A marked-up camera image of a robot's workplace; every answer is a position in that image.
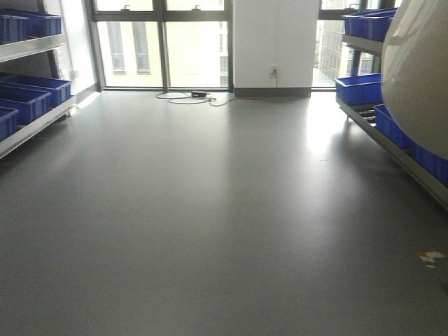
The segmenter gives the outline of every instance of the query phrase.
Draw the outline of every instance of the power cord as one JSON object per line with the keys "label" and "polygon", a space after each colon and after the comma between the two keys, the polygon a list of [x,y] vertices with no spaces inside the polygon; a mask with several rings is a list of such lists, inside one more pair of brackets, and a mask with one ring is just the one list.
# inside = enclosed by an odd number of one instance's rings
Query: power cord
{"label": "power cord", "polygon": [[[165,95],[170,94],[180,94],[184,95],[184,97],[166,97]],[[165,99],[170,104],[175,105],[198,105],[209,103],[212,107],[221,107],[229,104],[230,102],[236,99],[249,99],[249,100],[264,100],[266,97],[242,97],[242,98],[231,98],[222,103],[215,103],[217,99],[213,97],[211,93],[206,93],[206,97],[192,97],[191,92],[186,91],[171,91],[171,92],[163,92],[155,96],[157,99]],[[193,101],[182,102],[184,99],[192,99]]]}

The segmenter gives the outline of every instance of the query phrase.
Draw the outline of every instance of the paper scrap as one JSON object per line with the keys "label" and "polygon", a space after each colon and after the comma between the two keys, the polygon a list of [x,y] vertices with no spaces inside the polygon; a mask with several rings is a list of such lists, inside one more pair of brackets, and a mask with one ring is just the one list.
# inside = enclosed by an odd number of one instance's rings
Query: paper scrap
{"label": "paper scrap", "polygon": [[442,253],[438,251],[431,251],[431,252],[418,251],[417,255],[419,256],[420,259],[423,260],[424,263],[429,264],[426,265],[428,268],[435,268],[435,259],[448,258],[448,253]]}

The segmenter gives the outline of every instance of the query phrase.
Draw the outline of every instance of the gray floor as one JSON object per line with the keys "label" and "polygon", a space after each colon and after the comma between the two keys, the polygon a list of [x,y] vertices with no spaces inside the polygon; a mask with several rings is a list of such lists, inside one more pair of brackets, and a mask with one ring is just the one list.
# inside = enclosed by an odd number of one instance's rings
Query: gray floor
{"label": "gray floor", "polygon": [[154,96],[0,161],[0,335],[448,335],[447,259],[417,256],[448,215],[334,94]]}

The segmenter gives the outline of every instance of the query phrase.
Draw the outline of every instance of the white curved object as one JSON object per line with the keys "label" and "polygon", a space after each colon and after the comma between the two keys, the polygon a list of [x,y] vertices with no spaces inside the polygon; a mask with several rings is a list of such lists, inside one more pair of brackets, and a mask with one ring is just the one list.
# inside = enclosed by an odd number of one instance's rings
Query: white curved object
{"label": "white curved object", "polygon": [[448,0],[403,0],[381,72],[395,121],[420,146],[448,158]]}

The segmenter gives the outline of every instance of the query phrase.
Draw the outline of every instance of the plastic crate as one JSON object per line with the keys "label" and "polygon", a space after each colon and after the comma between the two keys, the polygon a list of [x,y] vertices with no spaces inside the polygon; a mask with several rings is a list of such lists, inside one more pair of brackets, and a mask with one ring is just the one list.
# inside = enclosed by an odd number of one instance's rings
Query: plastic crate
{"label": "plastic crate", "polygon": [[28,125],[50,110],[50,94],[0,85],[0,106],[17,109],[17,123]]}
{"label": "plastic crate", "polygon": [[367,38],[384,42],[395,12],[385,13],[381,16],[365,16],[367,22]]}
{"label": "plastic crate", "polygon": [[382,102],[381,78],[380,73],[337,78],[336,95],[348,105]]}
{"label": "plastic crate", "polygon": [[27,20],[25,16],[0,14],[0,44],[26,40]]}
{"label": "plastic crate", "polygon": [[0,141],[13,135],[17,131],[17,114],[14,108],[0,107]]}
{"label": "plastic crate", "polygon": [[51,94],[52,108],[62,104],[71,96],[71,82],[69,80],[0,73],[0,82],[17,88],[49,92]]}
{"label": "plastic crate", "polygon": [[45,37],[62,33],[62,16],[10,8],[1,9],[0,12],[25,16],[28,19],[27,35],[30,37]]}
{"label": "plastic crate", "polygon": [[412,158],[444,186],[448,186],[448,160],[412,142]]}
{"label": "plastic crate", "polygon": [[410,148],[410,138],[400,129],[385,105],[376,105],[376,128],[400,148]]}
{"label": "plastic crate", "polygon": [[366,17],[381,17],[383,15],[388,15],[389,13],[395,14],[396,11],[397,8],[385,8],[343,15],[345,34],[368,39],[368,20],[366,20]]}

